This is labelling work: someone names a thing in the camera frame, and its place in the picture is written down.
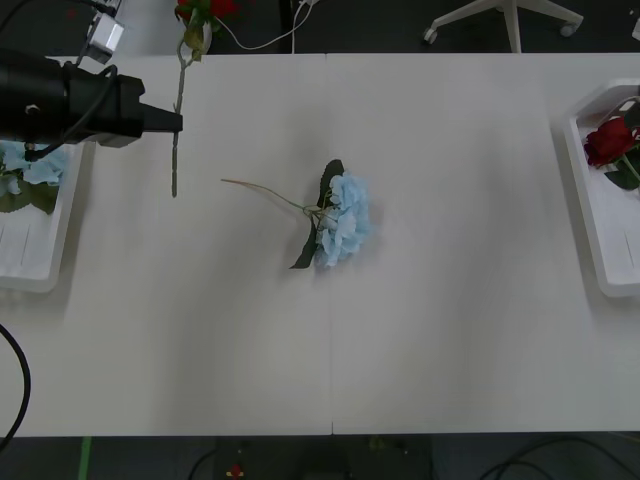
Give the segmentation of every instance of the black cable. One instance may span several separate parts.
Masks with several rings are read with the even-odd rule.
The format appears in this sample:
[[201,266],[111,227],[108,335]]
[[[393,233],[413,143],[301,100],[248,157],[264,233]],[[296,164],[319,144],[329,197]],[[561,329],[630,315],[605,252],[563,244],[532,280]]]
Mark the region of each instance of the black cable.
[[521,449],[520,451],[518,451],[517,453],[515,453],[514,455],[512,455],[506,462],[504,462],[501,465],[498,465],[497,467],[494,467],[494,468],[490,469],[489,471],[485,472],[480,477],[480,480],[485,480],[489,475],[491,475],[491,473],[493,473],[496,470],[498,470],[498,474],[496,475],[495,480],[500,480],[503,477],[503,475],[505,474],[505,472],[508,470],[508,468],[513,464],[513,462],[519,461],[520,458],[524,457],[525,455],[528,455],[531,452],[539,450],[540,448],[547,447],[549,445],[553,445],[553,444],[556,444],[556,443],[571,443],[571,442],[573,442],[573,443],[582,443],[583,445],[587,445],[587,446],[589,446],[591,448],[594,448],[594,449],[598,450],[600,453],[602,453],[607,458],[609,458],[609,460],[611,460],[613,463],[615,463],[620,469],[622,469],[625,472],[627,472],[631,477],[633,477],[636,480],[640,480],[640,476],[639,475],[637,475],[633,470],[631,470],[620,459],[618,459],[615,455],[613,455],[611,452],[606,450],[604,447],[601,447],[600,445],[598,445],[595,442],[592,442],[591,440],[586,440],[584,438],[575,437],[575,436],[561,436],[561,437],[555,437],[555,438],[551,438],[551,439],[541,440],[540,442],[537,442],[534,445],[531,445],[529,447],[525,447],[525,448]]
[[44,158],[49,155],[54,150],[57,150],[62,145],[67,143],[73,135],[75,135],[79,130],[84,128],[87,123],[91,120],[91,117],[98,111],[98,109],[102,106],[104,101],[107,98],[110,90],[116,85],[116,80],[118,79],[118,67],[115,65],[109,65],[107,68],[102,70],[99,75],[106,75],[109,73],[109,81],[104,84],[100,92],[97,94],[95,101],[93,104],[87,109],[87,111],[80,117],[74,125],[72,125],[66,132],[62,134],[62,137],[56,143],[52,143],[48,147],[43,148],[42,150],[27,150],[25,152],[25,159],[28,161],[35,161],[40,158]]
[[1,455],[4,449],[6,449],[7,446],[9,445],[9,442],[11,442],[11,440],[15,436],[16,432],[18,431],[18,428],[20,428],[20,425],[24,420],[24,416],[27,414],[27,407],[29,406],[29,399],[31,398],[31,371],[29,370],[29,363],[27,362],[27,357],[25,356],[24,352],[20,348],[20,345],[18,345],[18,342],[16,341],[16,339],[13,338],[13,336],[9,333],[9,331],[6,328],[4,328],[1,324],[0,324],[0,335],[2,335],[5,338],[7,343],[11,346],[11,348],[15,352],[16,357],[18,357],[18,362],[20,362],[20,369],[22,370],[22,380],[24,383],[23,393],[22,393],[22,403],[20,404],[20,410],[18,411],[18,416],[16,417],[15,421],[13,422],[13,425],[9,429],[7,436],[4,437],[0,442],[0,455]]
[[[13,7],[11,11],[9,11],[5,19],[2,21],[2,23],[0,23],[0,34],[5,29],[5,27],[9,24],[11,19],[22,9],[22,7],[34,1],[36,0],[22,0],[15,7]],[[107,15],[110,15],[112,17],[115,16],[117,12],[117,10],[114,7],[107,7],[106,5],[96,2],[94,0],[66,0],[66,1],[93,7],[96,10],[98,10],[100,13],[106,13]]]
[[191,469],[191,472],[189,472],[189,477],[187,477],[188,480],[193,480],[196,477],[196,472],[198,471],[198,467],[200,467],[200,465],[202,465],[204,462],[206,462],[210,457],[215,456],[216,453],[218,453],[218,449],[214,448],[210,452],[207,452],[203,456],[201,456],[198,459],[198,461],[195,463],[193,468]]
[[487,471],[482,477],[484,478],[485,476],[491,475],[493,472],[501,468],[505,468],[505,471],[506,471],[506,469],[509,468],[511,465],[520,465],[523,467],[529,467],[532,470],[535,470],[536,472],[538,472],[543,477],[545,477],[547,480],[555,480],[548,472],[546,472],[545,470],[537,466],[535,463],[525,462],[524,460],[506,461],[505,463],[496,465],[491,470]]

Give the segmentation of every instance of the flower head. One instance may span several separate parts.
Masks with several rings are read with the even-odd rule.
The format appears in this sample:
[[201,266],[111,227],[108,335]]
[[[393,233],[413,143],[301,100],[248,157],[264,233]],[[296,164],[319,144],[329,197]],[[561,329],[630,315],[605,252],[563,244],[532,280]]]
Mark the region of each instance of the flower head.
[[603,123],[598,130],[587,136],[584,146],[588,163],[602,167],[624,155],[635,143],[633,133],[624,124],[622,117]]
[[46,157],[28,162],[24,158],[24,145],[18,142],[3,142],[2,150],[4,158],[2,162],[8,172],[22,173],[25,182],[37,185],[47,183],[51,186],[59,186],[60,178],[67,166],[67,156],[63,150],[54,150]]
[[371,233],[366,182],[345,172],[333,177],[330,186],[333,207],[325,211],[316,240],[318,261],[326,267],[360,250]]
[[15,175],[3,175],[0,177],[0,197],[6,193],[13,195],[20,194],[20,187],[18,187],[18,177]]
[[234,0],[210,0],[209,2],[209,11],[207,14],[203,15],[203,7],[201,6],[201,2],[195,0],[178,0],[178,6],[175,9],[175,13],[177,16],[183,18],[187,22],[191,21],[191,16],[193,14],[193,9],[198,9],[199,18],[208,18],[209,15],[213,17],[222,18],[231,13],[235,13],[238,10],[238,6],[235,4]]

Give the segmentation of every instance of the red object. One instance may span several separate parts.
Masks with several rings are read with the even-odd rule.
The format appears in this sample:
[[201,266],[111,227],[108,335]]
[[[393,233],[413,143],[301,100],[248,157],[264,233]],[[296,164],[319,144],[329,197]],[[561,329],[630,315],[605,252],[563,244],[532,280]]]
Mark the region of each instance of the red object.
[[589,165],[602,167],[624,155],[635,143],[633,133],[624,124],[624,119],[614,118],[602,124],[587,136],[584,146]]
[[237,12],[238,6],[233,0],[211,0],[209,11],[214,17],[224,17],[230,13]]
[[[214,17],[225,17],[230,13],[238,11],[238,6],[233,0],[210,0],[209,13]],[[194,7],[193,0],[178,0],[178,5]],[[187,22],[191,20],[191,12],[176,10],[176,15],[184,18]]]

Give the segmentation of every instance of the robotic arm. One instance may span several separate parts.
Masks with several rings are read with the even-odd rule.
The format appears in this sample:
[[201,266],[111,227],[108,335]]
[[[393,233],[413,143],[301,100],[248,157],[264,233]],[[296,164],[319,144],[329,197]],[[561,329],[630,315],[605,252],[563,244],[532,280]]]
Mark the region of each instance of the robotic arm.
[[[113,18],[99,14],[83,54],[105,63],[121,33]],[[64,143],[123,147],[143,132],[182,131],[182,116],[141,103],[144,92],[140,79],[118,75],[115,66],[92,74],[70,62],[0,49],[0,139],[25,142],[27,159],[37,160]],[[34,150],[37,143],[50,146]]]

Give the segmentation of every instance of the white table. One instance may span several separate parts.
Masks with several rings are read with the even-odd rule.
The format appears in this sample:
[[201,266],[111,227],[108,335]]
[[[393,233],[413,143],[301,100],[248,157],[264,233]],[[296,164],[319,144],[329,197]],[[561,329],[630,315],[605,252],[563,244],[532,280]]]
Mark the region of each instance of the white table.
[[[637,59],[207,58],[178,199],[170,136],[99,148],[59,287],[0,293],[34,377],[20,434],[640,428],[640,302],[597,289],[547,123]],[[118,66],[170,108],[175,59]],[[217,179],[312,202],[334,157],[369,179],[378,232],[290,272],[305,219]],[[3,347],[0,379],[2,429],[21,395]]]

